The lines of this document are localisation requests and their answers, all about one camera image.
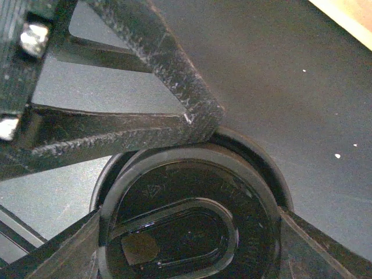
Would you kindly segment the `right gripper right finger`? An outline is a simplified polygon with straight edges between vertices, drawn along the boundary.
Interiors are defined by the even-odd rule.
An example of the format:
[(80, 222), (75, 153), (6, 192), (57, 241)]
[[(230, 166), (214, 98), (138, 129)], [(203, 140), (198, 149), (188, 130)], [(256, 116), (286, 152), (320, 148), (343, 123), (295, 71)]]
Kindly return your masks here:
[(353, 253), (295, 213), (279, 208), (279, 278), (371, 278), (371, 261)]

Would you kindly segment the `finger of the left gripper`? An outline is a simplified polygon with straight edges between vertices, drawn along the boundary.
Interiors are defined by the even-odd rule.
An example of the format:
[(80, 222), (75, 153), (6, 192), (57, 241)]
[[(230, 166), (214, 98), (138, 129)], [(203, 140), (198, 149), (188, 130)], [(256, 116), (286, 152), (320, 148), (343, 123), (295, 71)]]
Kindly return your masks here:
[(125, 48), (71, 35), (69, 24), (76, 1), (57, 2), (44, 62), (53, 54), (74, 64), (152, 73), (185, 111), (101, 113), (39, 105), (31, 100), (15, 138), (1, 140), (2, 180), (122, 151), (193, 144), (210, 138), (223, 118), (223, 108), (152, 1), (89, 1)]

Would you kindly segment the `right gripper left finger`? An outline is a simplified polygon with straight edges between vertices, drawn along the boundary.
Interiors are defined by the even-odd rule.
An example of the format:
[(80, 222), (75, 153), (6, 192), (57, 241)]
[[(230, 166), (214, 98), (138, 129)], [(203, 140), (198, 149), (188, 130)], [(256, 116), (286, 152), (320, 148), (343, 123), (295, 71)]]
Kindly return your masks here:
[(1, 269), (1, 278), (97, 278), (99, 218), (94, 210)]

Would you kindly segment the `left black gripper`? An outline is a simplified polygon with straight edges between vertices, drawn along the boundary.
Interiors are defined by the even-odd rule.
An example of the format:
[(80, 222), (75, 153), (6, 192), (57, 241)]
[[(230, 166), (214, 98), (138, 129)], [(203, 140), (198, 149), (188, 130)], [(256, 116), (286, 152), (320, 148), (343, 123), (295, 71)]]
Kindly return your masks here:
[(1, 140), (15, 138), (37, 84), (57, 1), (1, 1)]

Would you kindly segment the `orange paper bag white handles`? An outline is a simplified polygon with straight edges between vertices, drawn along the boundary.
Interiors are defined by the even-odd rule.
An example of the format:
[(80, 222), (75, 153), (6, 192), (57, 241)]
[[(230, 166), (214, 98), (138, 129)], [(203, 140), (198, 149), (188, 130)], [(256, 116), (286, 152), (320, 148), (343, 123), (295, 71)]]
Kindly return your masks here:
[(310, 0), (371, 50), (371, 0)]

